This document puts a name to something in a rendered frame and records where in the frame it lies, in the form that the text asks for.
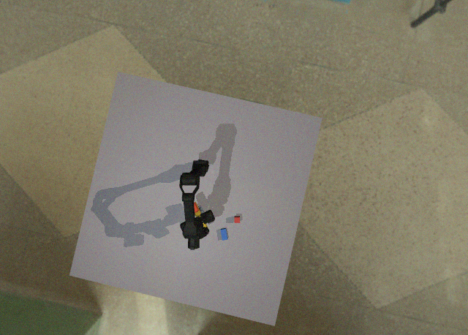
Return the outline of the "yellow bar with red end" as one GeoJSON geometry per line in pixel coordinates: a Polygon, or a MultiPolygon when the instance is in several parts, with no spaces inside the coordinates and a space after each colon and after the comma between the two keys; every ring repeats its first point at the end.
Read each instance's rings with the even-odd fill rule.
{"type": "MultiPolygon", "coordinates": [[[[198,217],[198,216],[200,217],[201,212],[200,212],[200,209],[198,208],[196,202],[194,202],[194,207],[195,207],[195,216],[196,216],[196,217],[198,217]]],[[[208,227],[208,226],[207,226],[207,224],[204,224],[204,223],[203,223],[203,227],[208,227]]]]}

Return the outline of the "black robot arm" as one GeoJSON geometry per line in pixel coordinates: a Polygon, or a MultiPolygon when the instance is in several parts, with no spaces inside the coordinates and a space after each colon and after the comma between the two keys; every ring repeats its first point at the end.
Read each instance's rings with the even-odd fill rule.
{"type": "Polygon", "coordinates": [[[185,225],[183,227],[183,236],[188,238],[188,248],[195,250],[200,248],[200,239],[206,237],[209,233],[207,227],[200,229],[200,223],[195,219],[195,194],[199,189],[200,176],[204,177],[208,172],[209,161],[205,160],[194,160],[192,165],[192,171],[189,173],[182,173],[180,177],[180,188],[182,191],[182,201],[184,202],[184,214],[185,214],[185,225]],[[192,193],[184,193],[182,185],[196,186],[192,193]]]}

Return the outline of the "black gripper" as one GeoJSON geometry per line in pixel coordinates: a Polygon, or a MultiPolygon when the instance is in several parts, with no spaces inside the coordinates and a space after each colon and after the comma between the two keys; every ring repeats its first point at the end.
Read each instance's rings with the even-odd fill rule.
{"type": "MultiPolygon", "coordinates": [[[[200,214],[200,217],[199,216],[195,217],[195,219],[197,219],[197,221],[200,223],[200,229],[201,229],[202,228],[202,226],[201,226],[202,223],[204,223],[204,224],[210,223],[210,222],[215,220],[215,217],[214,217],[212,211],[208,210],[208,211],[200,214]]],[[[183,231],[184,225],[185,225],[185,222],[180,224],[180,227],[181,227],[182,231],[183,231]]]]}

